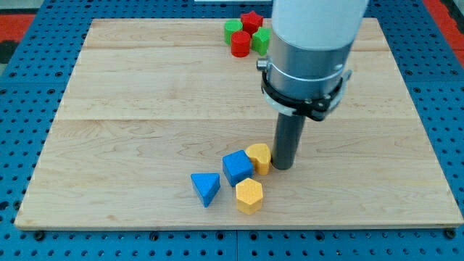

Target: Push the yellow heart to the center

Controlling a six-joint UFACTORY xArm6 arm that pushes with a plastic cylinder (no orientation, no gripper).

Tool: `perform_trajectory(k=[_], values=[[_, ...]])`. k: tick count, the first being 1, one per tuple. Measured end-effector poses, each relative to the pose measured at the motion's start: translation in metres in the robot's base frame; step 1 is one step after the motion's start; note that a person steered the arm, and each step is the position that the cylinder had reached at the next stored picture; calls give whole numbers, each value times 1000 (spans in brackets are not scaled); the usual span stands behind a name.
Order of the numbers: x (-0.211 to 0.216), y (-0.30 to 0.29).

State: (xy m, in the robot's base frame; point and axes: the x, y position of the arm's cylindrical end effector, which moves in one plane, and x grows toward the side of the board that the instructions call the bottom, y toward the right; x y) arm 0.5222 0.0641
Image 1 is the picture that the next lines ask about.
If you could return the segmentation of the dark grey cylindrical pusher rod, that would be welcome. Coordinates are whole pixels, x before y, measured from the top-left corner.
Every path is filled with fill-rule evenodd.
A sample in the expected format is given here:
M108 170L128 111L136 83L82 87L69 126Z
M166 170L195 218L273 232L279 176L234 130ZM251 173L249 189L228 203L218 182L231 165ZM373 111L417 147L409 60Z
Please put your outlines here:
M274 168L288 170L293 166L305 119L300 115L278 115L271 153Z

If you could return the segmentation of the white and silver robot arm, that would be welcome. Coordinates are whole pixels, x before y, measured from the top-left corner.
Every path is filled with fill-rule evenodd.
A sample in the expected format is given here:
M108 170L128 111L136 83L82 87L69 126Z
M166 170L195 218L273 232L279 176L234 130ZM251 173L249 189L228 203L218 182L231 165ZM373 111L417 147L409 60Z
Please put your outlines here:
M278 112L271 162L294 164L305 120L323 121L352 74L345 65L368 0L274 0L270 44L257 60L262 94Z

